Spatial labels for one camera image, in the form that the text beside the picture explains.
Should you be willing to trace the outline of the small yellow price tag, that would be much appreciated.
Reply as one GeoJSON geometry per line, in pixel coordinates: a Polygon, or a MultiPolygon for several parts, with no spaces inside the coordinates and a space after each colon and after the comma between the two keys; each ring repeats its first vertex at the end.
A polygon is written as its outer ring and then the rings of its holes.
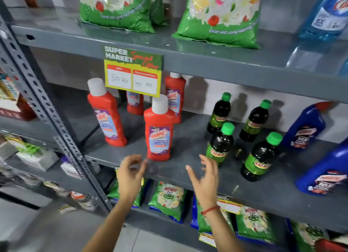
{"type": "Polygon", "coordinates": [[[200,233],[199,241],[216,248],[216,244],[215,244],[212,233],[209,233],[209,232],[200,233]]]}
{"type": "Polygon", "coordinates": [[[217,205],[220,206],[221,210],[233,214],[240,214],[243,207],[241,204],[233,202],[229,197],[226,196],[218,196],[217,205]]]}

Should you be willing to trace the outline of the white orange bottle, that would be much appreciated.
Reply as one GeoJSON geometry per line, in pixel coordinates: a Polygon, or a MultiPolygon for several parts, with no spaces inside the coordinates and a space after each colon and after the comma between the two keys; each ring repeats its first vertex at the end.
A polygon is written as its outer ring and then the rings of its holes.
{"type": "Polygon", "coordinates": [[[87,211],[90,211],[90,212],[94,212],[96,210],[96,208],[97,208],[97,204],[96,204],[94,198],[91,197],[90,195],[85,195],[85,194],[82,194],[82,193],[78,193],[78,192],[72,191],[70,193],[70,196],[84,210],[87,210],[87,211]]]}

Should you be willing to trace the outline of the red packet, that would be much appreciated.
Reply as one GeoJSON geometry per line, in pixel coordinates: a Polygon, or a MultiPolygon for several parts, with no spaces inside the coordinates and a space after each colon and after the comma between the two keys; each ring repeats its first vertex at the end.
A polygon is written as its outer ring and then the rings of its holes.
{"type": "Polygon", "coordinates": [[[348,245],[321,238],[315,242],[316,252],[348,252],[348,245]]]}

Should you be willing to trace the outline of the grey packet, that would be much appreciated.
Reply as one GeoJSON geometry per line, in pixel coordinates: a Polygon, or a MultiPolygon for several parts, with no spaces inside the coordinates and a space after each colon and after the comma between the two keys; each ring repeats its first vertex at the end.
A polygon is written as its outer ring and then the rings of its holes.
{"type": "Polygon", "coordinates": [[[15,148],[15,146],[0,135],[0,162],[6,161],[17,152],[18,150],[15,148]]]}

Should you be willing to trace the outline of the person's left forearm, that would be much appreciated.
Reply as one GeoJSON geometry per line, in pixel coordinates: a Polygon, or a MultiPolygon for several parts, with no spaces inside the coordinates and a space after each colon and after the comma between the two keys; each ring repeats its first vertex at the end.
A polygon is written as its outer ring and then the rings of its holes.
{"type": "Polygon", "coordinates": [[[133,202],[120,199],[81,252],[113,252],[133,202]]]}

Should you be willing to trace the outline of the grey metal shelf rack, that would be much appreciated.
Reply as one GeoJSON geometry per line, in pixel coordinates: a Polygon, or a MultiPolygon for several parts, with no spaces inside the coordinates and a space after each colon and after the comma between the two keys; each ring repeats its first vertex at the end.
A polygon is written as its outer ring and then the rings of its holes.
{"type": "MultiPolygon", "coordinates": [[[[348,59],[348,31],[336,41],[301,41],[295,34],[283,31],[259,30],[260,49],[218,46],[211,43],[181,40],[172,37],[180,20],[174,19],[155,34],[107,29],[78,21],[75,9],[62,7],[8,9],[0,0],[0,65],[10,76],[18,75],[19,87],[30,105],[39,114],[40,128],[60,143],[72,161],[82,168],[85,181],[97,194],[104,214],[111,211],[100,180],[90,171],[92,162],[100,165],[118,164],[119,158],[132,150],[146,154],[144,135],[131,128],[126,132],[130,145],[111,149],[104,141],[99,124],[92,120],[87,98],[67,91],[80,87],[60,88],[62,95],[53,93],[30,47],[81,56],[104,66],[102,47],[126,47],[162,55],[165,72],[177,72],[227,84],[241,85],[241,91],[267,91],[299,95],[337,102],[333,110],[341,109],[348,120],[348,73],[341,70],[348,59]]],[[[348,124],[328,117],[329,131],[337,128],[335,139],[329,142],[321,134],[309,149],[281,162],[280,167],[259,182],[251,183],[241,177],[240,163],[230,158],[223,168],[220,194],[247,206],[293,220],[313,224],[335,232],[348,232],[348,190],[339,188],[326,197],[315,197],[296,189],[293,180],[311,167],[327,151],[348,136],[348,124]]]]}

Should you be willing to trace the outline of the person's right hand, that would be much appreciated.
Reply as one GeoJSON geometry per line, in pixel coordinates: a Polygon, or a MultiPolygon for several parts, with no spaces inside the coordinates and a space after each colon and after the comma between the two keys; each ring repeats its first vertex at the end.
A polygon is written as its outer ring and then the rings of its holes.
{"type": "Polygon", "coordinates": [[[193,186],[195,195],[200,203],[200,206],[208,206],[217,204],[217,189],[219,185],[219,168],[218,164],[200,154],[201,164],[204,165],[204,176],[199,179],[200,185],[193,186]]]}

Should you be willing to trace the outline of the clear blue liquid bottle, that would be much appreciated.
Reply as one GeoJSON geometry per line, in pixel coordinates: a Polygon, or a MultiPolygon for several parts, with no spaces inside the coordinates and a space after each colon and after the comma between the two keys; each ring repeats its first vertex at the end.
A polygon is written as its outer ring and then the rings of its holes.
{"type": "Polygon", "coordinates": [[[338,39],[348,26],[348,0],[318,0],[299,28],[298,37],[307,40],[338,39]]]}

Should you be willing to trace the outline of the green yellow price sign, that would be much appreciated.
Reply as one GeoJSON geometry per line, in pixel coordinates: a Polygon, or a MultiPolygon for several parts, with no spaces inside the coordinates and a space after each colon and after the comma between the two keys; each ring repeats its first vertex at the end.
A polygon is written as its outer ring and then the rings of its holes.
{"type": "Polygon", "coordinates": [[[159,97],[162,55],[109,45],[102,50],[106,87],[159,97]]]}

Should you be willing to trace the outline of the large green detergent bag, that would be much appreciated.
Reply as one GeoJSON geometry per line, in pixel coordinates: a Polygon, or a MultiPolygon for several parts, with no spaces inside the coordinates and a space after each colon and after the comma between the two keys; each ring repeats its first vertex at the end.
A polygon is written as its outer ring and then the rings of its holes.
{"type": "Polygon", "coordinates": [[[187,0],[174,38],[259,49],[261,0],[187,0]]]}
{"type": "Polygon", "coordinates": [[[97,26],[155,33],[150,0],[80,0],[80,20],[97,26]]]}
{"type": "Polygon", "coordinates": [[[152,25],[167,26],[163,0],[151,0],[149,17],[152,25]]]}

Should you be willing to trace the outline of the small green detergent packet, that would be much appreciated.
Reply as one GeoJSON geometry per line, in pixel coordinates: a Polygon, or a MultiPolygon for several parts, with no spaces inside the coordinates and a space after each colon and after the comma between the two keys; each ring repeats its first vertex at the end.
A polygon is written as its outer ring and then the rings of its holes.
{"type": "MultiPolygon", "coordinates": [[[[145,194],[147,193],[149,187],[151,184],[151,180],[149,179],[145,179],[142,178],[141,181],[141,187],[138,191],[137,197],[132,205],[132,208],[134,209],[138,209],[140,208],[140,205],[142,203],[142,200],[145,196],[145,194]]],[[[117,204],[118,200],[119,200],[119,183],[118,183],[118,179],[116,180],[116,182],[113,184],[113,186],[110,188],[109,193],[107,194],[107,197],[109,198],[109,200],[114,203],[117,204]]]]}
{"type": "Polygon", "coordinates": [[[277,242],[267,213],[255,208],[241,207],[239,214],[235,215],[234,231],[243,241],[270,246],[277,242]]]}
{"type": "Polygon", "coordinates": [[[148,206],[150,209],[160,211],[173,221],[182,224],[186,194],[187,190],[182,187],[158,182],[148,206]]]}
{"type": "Polygon", "coordinates": [[[329,239],[328,232],[323,228],[286,219],[289,230],[288,243],[291,252],[317,252],[315,243],[319,239],[329,239]]]}
{"type": "MultiPolygon", "coordinates": [[[[225,212],[223,210],[221,212],[223,214],[223,217],[227,221],[228,225],[233,230],[233,224],[232,224],[232,220],[231,220],[231,217],[230,217],[230,213],[225,212]]],[[[193,197],[193,204],[192,204],[191,227],[197,229],[200,233],[203,233],[203,232],[212,233],[212,229],[211,229],[211,226],[210,226],[209,222],[202,215],[202,209],[201,209],[200,203],[199,203],[198,199],[196,198],[195,194],[194,194],[194,197],[193,197]]]]}

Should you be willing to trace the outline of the person's right forearm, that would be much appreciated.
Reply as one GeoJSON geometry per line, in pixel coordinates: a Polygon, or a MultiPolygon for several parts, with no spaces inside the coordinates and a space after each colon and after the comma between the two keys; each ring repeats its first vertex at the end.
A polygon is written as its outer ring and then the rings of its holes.
{"type": "Polygon", "coordinates": [[[211,226],[217,252],[246,252],[217,204],[202,206],[202,215],[211,226]]]}

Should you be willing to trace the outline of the dark bottle green cap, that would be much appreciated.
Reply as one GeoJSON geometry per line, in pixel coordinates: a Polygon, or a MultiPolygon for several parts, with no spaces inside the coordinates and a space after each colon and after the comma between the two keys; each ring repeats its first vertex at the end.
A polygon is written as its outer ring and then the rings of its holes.
{"type": "Polygon", "coordinates": [[[272,102],[270,100],[263,100],[260,105],[256,108],[254,108],[240,134],[239,138],[245,142],[253,142],[260,131],[262,130],[263,125],[267,122],[269,118],[269,112],[268,109],[271,107],[272,102]]]}
{"type": "Polygon", "coordinates": [[[230,99],[231,94],[229,92],[224,92],[221,99],[215,103],[210,120],[207,124],[207,131],[209,133],[214,134],[216,131],[221,130],[231,109],[230,99]]]}
{"type": "Polygon", "coordinates": [[[278,146],[282,140],[282,135],[271,132],[263,141],[256,143],[241,167],[241,175],[250,182],[258,181],[280,155],[278,146]]]}
{"type": "Polygon", "coordinates": [[[220,130],[215,131],[208,144],[205,156],[214,160],[218,166],[224,162],[233,147],[234,129],[234,124],[225,122],[220,130]]]}

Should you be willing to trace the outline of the red cleaner bottle white cap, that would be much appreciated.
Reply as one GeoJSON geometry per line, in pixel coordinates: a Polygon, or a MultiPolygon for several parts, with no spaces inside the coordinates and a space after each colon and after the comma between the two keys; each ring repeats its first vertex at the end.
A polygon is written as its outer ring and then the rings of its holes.
{"type": "Polygon", "coordinates": [[[88,102],[97,117],[106,142],[114,147],[126,146],[127,139],[124,135],[116,98],[107,91],[101,78],[89,79],[87,84],[88,102]]]}
{"type": "Polygon", "coordinates": [[[126,91],[127,95],[127,111],[131,114],[141,115],[144,114],[144,95],[126,91]]]}
{"type": "Polygon", "coordinates": [[[149,109],[144,111],[147,158],[165,162],[171,157],[175,112],[168,106],[168,97],[153,97],[149,109]]]}
{"type": "Polygon", "coordinates": [[[165,94],[168,97],[168,107],[175,113],[174,124],[181,123],[181,114],[185,97],[186,80],[179,73],[170,72],[165,77],[165,94]]]}

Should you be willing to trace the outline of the blue cleaner bottle red cap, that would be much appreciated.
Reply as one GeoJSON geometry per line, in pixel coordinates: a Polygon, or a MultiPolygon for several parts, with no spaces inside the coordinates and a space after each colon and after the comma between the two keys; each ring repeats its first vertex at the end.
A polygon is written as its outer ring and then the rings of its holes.
{"type": "Polygon", "coordinates": [[[303,193],[324,196],[347,179],[348,137],[295,180],[295,186],[303,193]]]}
{"type": "Polygon", "coordinates": [[[332,101],[312,104],[302,110],[299,117],[283,136],[281,146],[289,150],[304,151],[326,128],[323,114],[333,106],[332,101]]]}

